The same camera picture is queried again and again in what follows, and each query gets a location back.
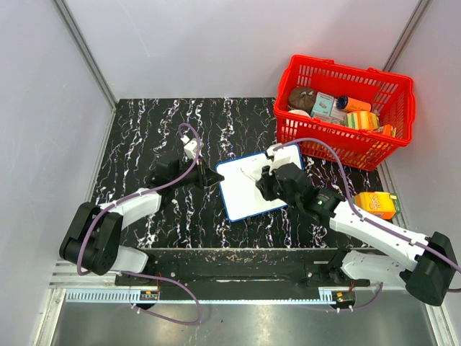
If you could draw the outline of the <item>blue framed whiteboard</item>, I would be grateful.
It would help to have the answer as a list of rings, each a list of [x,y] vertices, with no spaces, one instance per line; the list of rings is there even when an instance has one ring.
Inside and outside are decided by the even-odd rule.
[[[290,163],[296,164],[302,169],[303,160],[299,146],[292,144],[285,147],[291,153]],[[266,201],[256,188],[258,180],[253,182],[241,172],[241,169],[253,172],[260,179],[262,167],[270,165],[270,163],[271,161],[268,160],[265,150],[236,159],[222,161],[216,165],[215,171],[225,177],[225,180],[220,182],[219,186],[229,221],[241,221],[248,217],[283,208],[287,205],[280,199]]]

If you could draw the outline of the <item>red capped whiteboard marker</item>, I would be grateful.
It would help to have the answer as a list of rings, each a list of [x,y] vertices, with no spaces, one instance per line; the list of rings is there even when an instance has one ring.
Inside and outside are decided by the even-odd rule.
[[[244,169],[241,169],[241,172],[245,177],[248,177],[253,182],[256,182],[257,180],[259,180],[259,178],[253,172],[247,172]]]

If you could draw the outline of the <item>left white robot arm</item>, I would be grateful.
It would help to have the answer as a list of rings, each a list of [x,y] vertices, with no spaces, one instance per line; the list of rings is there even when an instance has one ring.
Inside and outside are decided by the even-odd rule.
[[[180,187],[206,189],[224,179],[203,159],[158,163],[148,185],[133,194],[101,205],[80,204],[61,243],[59,256],[80,265],[81,274],[131,272],[139,284],[148,285],[155,279],[156,268],[148,262],[145,252],[120,244],[122,230],[163,210]]]

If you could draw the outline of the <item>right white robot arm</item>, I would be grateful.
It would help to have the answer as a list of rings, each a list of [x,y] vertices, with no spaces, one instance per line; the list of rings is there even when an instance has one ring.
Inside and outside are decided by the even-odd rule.
[[[335,285],[349,280],[374,280],[404,287],[414,298],[441,306],[459,265],[450,239],[438,231],[432,236],[391,224],[349,202],[344,196],[314,187],[294,163],[260,169],[256,188],[266,201],[280,199],[311,224],[350,235],[380,251],[379,255],[348,251],[328,266]]]

